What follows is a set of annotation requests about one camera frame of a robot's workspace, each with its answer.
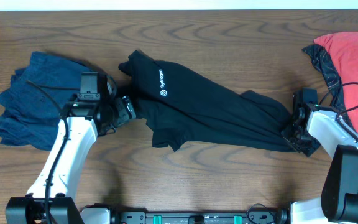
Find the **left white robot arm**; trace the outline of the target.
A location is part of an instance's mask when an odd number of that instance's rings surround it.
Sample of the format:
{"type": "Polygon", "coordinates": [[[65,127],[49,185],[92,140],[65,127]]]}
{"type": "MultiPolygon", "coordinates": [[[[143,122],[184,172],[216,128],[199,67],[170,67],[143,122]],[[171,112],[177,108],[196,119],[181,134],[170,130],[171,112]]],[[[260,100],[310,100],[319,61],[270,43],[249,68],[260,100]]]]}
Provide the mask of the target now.
{"type": "Polygon", "coordinates": [[[115,80],[98,72],[81,74],[80,90],[58,109],[58,134],[48,159],[23,197],[6,206],[8,223],[119,223],[110,206],[79,210],[76,191],[87,155],[100,136],[136,118],[128,96],[117,96],[115,80]]]}

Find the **black t-shirt with logo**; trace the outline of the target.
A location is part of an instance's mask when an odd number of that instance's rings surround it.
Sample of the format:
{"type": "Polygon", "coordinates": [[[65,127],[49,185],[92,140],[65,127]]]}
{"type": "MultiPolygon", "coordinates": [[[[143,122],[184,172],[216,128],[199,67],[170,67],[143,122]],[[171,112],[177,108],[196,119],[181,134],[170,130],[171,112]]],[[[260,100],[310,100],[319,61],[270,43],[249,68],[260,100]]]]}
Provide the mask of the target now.
{"type": "Polygon", "coordinates": [[[280,131],[290,113],[273,98],[252,90],[227,89],[178,63],[134,51],[119,65],[131,78],[137,115],[152,130],[152,145],[174,151],[189,141],[294,150],[280,131]]]}

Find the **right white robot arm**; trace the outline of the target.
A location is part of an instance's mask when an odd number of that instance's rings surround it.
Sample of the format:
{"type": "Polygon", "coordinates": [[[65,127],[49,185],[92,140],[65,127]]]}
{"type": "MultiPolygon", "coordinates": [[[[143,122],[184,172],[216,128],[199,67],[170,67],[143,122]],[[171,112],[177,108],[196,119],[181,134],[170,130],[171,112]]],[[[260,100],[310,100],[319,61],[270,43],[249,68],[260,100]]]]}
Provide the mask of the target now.
{"type": "Polygon", "coordinates": [[[331,165],[321,196],[290,204],[281,223],[358,223],[358,134],[338,110],[322,106],[316,90],[293,94],[293,114],[282,130],[291,148],[306,156],[322,147],[331,165]]]}

